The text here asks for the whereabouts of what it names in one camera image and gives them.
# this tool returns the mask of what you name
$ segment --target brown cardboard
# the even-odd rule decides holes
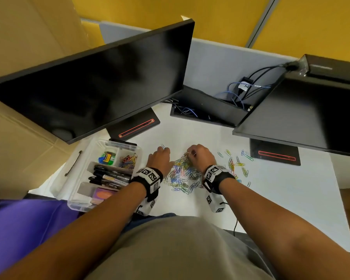
[[[87,49],[71,0],[0,0],[0,76]],[[75,146],[0,102],[0,198],[39,187]]]

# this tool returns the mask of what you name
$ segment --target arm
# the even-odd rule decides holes
[[[147,167],[168,175],[173,163],[170,150],[159,147]],[[4,279],[81,279],[110,249],[146,196],[145,187],[128,184],[84,214],[0,275]]]
[[[201,172],[216,164],[202,145],[188,151]],[[298,215],[262,197],[235,179],[224,179],[219,190],[238,221],[287,279],[350,279],[350,254]]]

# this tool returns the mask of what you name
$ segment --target purple chair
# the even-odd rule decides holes
[[[78,216],[64,200],[0,200],[0,273]]]

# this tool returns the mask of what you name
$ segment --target red light strip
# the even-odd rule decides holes
[[[266,152],[266,151],[258,151],[259,155],[263,155],[263,156],[269,156],[269,157],[274,157],[274,158],[278,158],[278,159],[284,159],[284,160],[290,160],[290,161],[296,161],[297,159],[293,156],[288,156],[288,155],[282,155],[282,154],[277,154],[277,153],[271,153],[271,152]]]
[[[141,123],[140,125],[137,125],[136,127],[133,127],[133,128],[131,128],[131,129],[125,131],[125,132],[120,133],[118,136],[120,138],[128,136],[129,134],[131,134],[133,132],[136,132],[137,130],[140,130],[141,128],[143,128],[143,127],[145,127],[145,126],[147,126],[147,125],[149,125],[151,123],[154,123],[154,119],[150,119],[150,120],[148,120],[148,121],[146,121],[144,123]]]

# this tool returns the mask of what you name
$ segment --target monitor stand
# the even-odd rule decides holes
[[[298,147],[296,146],[251,138],[250,156],[253,158],[301,166]]]
[[[128,140],[146,130],[159,125],[160,121],[152,108],[146,109],[123,121],[106,128],[110,137],[117,140]]]

